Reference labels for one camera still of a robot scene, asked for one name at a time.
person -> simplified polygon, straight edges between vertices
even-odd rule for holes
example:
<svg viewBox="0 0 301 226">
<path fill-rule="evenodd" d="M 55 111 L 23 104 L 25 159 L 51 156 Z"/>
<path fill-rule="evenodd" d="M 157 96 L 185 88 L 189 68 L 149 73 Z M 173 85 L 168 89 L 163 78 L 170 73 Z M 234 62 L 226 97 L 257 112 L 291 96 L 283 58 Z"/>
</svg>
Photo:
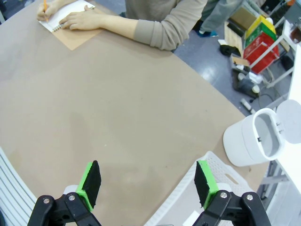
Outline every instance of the person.
<svg viewBox="0 0 301 226">
<path fill-rule="evenodd" d="M 64 5 L 75 0 L 54 0 L 41 4 L 37 19 L 45 21 Z M 173 50 L 188 39 L 201 18 L 207 0 L 126 0 L 126 18 L 99 14 L 87 6 L 60 21 L 63 29 L 104 28 L 159 49 Z"/>
<path fill-rule="evenodd" d="M 193 30 L 200 37 L 217 36 L 215 30 L 223 25 L 241 6 L 254 14 L 268 16 L 254 0 L 208 0 L 202 12 L 202 17 L 193 27 Z"/>
</svg>

white plastic basket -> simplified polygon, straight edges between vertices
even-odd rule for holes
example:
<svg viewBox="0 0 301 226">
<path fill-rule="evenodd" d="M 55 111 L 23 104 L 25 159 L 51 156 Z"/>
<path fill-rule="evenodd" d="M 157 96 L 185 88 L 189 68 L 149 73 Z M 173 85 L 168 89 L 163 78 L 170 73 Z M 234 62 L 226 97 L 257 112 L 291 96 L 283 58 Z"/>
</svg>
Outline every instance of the white plastic basket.
<svg viewBox="0 0 301 226">
<path fill-rule="evenodd" d="M 196 162 L 199 160 L 206 160 L 216 182 L 228 184 L 236 195 L 241 196 L 245 192 L 253 191 L 231 166 L 224 164 L 213 152 L 207 152 L 205 156 L 195 161 L 178 186 L 144 226 L 187 226 L 187 219 L 190 216 L 195 216 L 196 212 L 200 214 L 204 211 L 199 203 L 194 184 Z M 232 225 L 232 223 L 221 221 L 219 225 L 227 226 Z"/>
<path fill-rule="evenodd" d="M 37 198 L 0 147 L 0 210 L 6 226 L 26 226 Z"/>
</svg>

box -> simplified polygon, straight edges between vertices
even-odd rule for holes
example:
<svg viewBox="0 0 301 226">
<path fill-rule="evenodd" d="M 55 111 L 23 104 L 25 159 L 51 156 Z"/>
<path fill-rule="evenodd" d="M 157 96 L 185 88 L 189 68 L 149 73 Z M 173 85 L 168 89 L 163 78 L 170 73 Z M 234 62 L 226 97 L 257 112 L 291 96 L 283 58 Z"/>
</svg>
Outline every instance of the box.
<svg viewBox="0 0 301 226">
<path fill-rule="evenodd" d="M 245 48 L 248 47 L 262 33 L 266 33 L 272 38 L 273 41 L 277 40 L 276 34 L 271 31 L 264 23 L 260 23 L 258 27 L 252 32 L 252 34 L 245 40 Z"/>
<path fill-rule="evenodd" d="M 230 21 L 237 24 L 239 27 L 244 29 L 245 31 L 254 23 L 256 20 L 256 16 L 250 13 L 245 8 L 239 8 L 231 17 Z"/>
<path fill-rule="evenodd" d="M 250 64 L 252 64 L 269 48 L 269 46 L 270 45 L 264 41 L 257 43 L 256 40 L 254 40 L 254 44 L 252 43 L 250 49 L 247 49 L 246 53 L 244 53 L 244 58 L 248 60 Z M 278 58 L 278 46 L 275 46 L 274 49 L 270 51 L 261 61 L 259 61 L 251 70 L 256 74 L 260 74 L 264 69 L 270 66 L 275 59 Z"/>
<path fill-rule="evenodd" d="M 274 40 L 266 33 L 261 33 L 255 40 L 252 41 L 244 50 L 244 59 L 246 59 L 261 43 L 265 43 L 268 47 L 274 43 Z M 278 52 L 278 46 L 273 48 L 275 53 Z"/>
<path fill-rule="evenodd" d="M 250 28 L 246 31 L 245 40 L 253 33 L 253 31 L 258 27 L 259 24 L 265 24 L 274 34 L 276 34 L 276 30 L 273 24 L 267 21 L 263 16 L 259 16 L 254 23 L 250 26 Z"/>
</svg>

pen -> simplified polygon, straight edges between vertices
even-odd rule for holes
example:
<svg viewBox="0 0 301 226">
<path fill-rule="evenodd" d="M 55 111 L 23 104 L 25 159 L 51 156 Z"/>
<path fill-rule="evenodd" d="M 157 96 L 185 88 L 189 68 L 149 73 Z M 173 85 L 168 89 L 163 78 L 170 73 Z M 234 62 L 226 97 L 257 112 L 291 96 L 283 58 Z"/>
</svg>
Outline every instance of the pen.
<svg viewBox="0 0 301 226">
<path fill-rule="evenodd" d="M 44 0 L 44 9 L 45 9 L 45 12 L 47 10 L 47 3 L 46 3 L 46 0 Z"/>
</svg>

trash can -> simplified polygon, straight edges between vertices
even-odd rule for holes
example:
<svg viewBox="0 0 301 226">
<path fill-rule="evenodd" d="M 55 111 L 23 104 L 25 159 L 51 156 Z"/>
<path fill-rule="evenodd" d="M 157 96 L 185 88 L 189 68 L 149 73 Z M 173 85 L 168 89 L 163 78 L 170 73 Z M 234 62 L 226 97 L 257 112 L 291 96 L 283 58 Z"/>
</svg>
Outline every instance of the trash can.
<svg viewBox="0 0 301 226">
<path fill-rule="evenodd" d="M 228 127 L 223 144 L 234 165 L 248 166 L 275 160 L 285 142 L 301 143 L 301 105 L 286 100 L 276 112 L 263 108 Z"/>
</svg>

